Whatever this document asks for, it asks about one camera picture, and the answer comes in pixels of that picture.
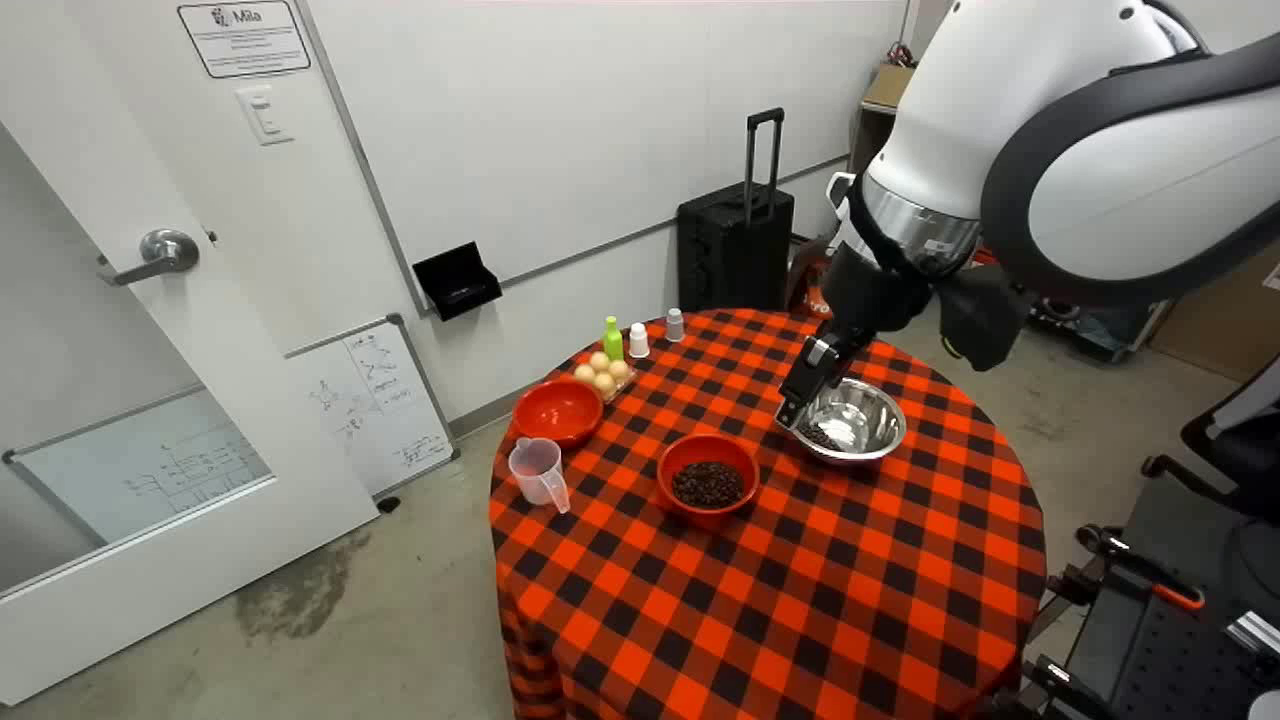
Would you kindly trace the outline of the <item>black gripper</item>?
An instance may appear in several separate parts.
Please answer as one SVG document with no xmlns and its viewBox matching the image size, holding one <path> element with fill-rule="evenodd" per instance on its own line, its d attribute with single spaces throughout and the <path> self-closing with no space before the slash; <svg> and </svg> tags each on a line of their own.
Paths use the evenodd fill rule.
<svg viewBox="0 0 1280 720">
<path fill-rule="evenodd" d="M 881 331 L 903 327 L 933 288 L 914 269 L 876 269 L 853 249 L 837 249 L 824 269 L 829 319 L 804 341 L 797 367 L 780 389 L 780 422 L 793 422 L 831 377 Z"/>
</svg>

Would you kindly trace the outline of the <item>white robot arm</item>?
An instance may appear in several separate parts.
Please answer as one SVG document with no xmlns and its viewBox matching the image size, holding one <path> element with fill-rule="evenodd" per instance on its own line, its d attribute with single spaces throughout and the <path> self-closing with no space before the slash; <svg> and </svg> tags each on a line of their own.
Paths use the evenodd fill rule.
<svg viewBox="0 0 1280 720">
<path fill-rule="evenodd" d="M 776 416 L 942 312 L 972 367 L 1035 299 L 1156 305 L 1278 241 L 1280 27 L 1252 0 L 951 0 L 887 140 L 829 180 L 853 230 Z"/>
</svg>

